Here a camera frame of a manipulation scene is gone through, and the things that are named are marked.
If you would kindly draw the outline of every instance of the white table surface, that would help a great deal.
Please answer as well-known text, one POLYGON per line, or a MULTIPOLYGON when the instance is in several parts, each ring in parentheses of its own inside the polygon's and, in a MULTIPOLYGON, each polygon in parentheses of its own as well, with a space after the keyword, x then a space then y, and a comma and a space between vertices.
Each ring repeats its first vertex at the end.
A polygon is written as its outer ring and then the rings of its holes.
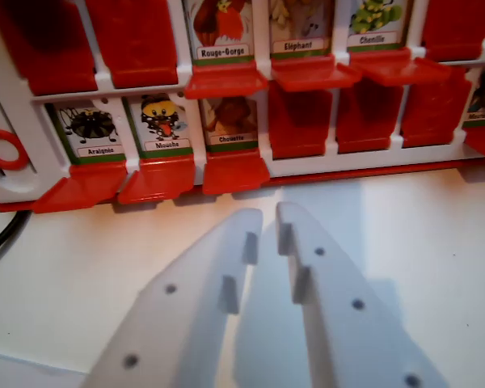
MULTIPOLYGON (((309 385, 275 206, 334 235, 452 387, 485 387, 485 167, 34 215, 0 260, 0 354, 87 372, 137 292, 237 209, 264 212, 259 264, 230 317, 219 386, 309 385)), ((0 230, 12 214, 0 214, 0 230)))

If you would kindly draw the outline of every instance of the spider illustration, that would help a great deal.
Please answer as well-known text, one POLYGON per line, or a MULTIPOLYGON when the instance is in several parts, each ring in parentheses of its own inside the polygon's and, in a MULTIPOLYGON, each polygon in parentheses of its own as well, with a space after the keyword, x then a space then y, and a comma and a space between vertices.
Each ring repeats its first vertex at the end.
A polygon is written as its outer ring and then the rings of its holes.
POLYGON ((75 108, 60 109, 59 114, 65 126, 65 135, 78 135, 82 144, 87 139, 99 139, 107 137, 110 142, 116 142, 112 133, 116 132, 112 115, 95 108, 84 109, 78 112, 75 108))

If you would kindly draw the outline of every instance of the black cable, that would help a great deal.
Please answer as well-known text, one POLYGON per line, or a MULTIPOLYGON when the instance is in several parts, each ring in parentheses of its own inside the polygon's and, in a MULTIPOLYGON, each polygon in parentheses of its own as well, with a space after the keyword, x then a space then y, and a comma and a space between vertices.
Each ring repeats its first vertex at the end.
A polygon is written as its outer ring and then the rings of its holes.
POLYGON ((0 233, 0 247, 10 238, 14 237, 25 225, 31 214, 28 210, 21 210, 16 212, 15 216, 9 224, 0 233))

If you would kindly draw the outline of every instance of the blackbird illustration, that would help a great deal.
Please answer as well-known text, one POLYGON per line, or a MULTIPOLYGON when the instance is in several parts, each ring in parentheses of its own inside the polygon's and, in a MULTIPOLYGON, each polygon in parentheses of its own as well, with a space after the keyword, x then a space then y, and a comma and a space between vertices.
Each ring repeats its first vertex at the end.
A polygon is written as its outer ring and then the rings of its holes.
POLYGON ((204 0, 194 18, 194 31, 204 46, 214 46, 217 38, 241 40, 244 24, 241 11, 251 0, 204 0))

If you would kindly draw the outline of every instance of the red ring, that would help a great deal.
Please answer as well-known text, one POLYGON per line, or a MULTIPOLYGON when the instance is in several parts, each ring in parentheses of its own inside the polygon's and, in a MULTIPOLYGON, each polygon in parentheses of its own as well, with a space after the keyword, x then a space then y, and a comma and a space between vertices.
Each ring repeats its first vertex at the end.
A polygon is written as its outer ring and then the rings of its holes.
POLYGON ((0 140, 8 141, 18 151, 16 160, 0 159, 0 168, 2 170, 22 170, 29 163, 29 157, 18 137, 11 132, 0 129, 0 140))

